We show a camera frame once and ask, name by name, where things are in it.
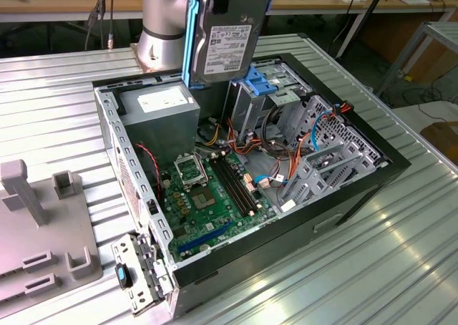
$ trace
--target capacitor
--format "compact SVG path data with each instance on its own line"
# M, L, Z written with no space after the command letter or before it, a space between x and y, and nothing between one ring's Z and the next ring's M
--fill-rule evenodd
M208 244L203 244L203 245L201 245L201 246L199 247L199 251L200 251L200 252L203 252L203 251L205 251L205 250L208 250L209 248L210 248L210 245L208 245Z

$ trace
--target motherboard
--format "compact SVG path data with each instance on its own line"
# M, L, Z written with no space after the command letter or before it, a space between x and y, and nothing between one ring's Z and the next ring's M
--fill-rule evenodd
M205 251L276 215L262 192L247 186L248 174L236 154L218 160L197 159L200 166L195 167L192 161L189 158L181 170L174 166L161 174L169 181L163 210L173 232L169 249L175 261ZM198 177L200 169L208 181L189 189L183 179Z

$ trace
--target gray tray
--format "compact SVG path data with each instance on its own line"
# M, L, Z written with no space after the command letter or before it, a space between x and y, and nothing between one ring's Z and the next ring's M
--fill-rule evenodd
M14 168L25 171L12 188L8 164L0 165L0 318L102 276L81 178L66 171L28 185L20 160Z

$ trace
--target aluminum table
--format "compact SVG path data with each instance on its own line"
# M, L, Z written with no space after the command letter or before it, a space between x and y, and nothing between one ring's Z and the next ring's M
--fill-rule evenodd
M290 52L412 166L354 218L174 324L458 323L457 169L307 38L262 37L256 55ZM4 59L0 161L30 180L82 176L104 269L89 285L3 324L154 324L118 286L110 243L134 229L104 152L91 81L139 74L130 49Z

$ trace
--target hard drive label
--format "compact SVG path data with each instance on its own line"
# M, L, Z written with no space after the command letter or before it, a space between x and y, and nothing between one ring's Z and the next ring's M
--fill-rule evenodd
M238 71L251 26L212 26L204 74Z

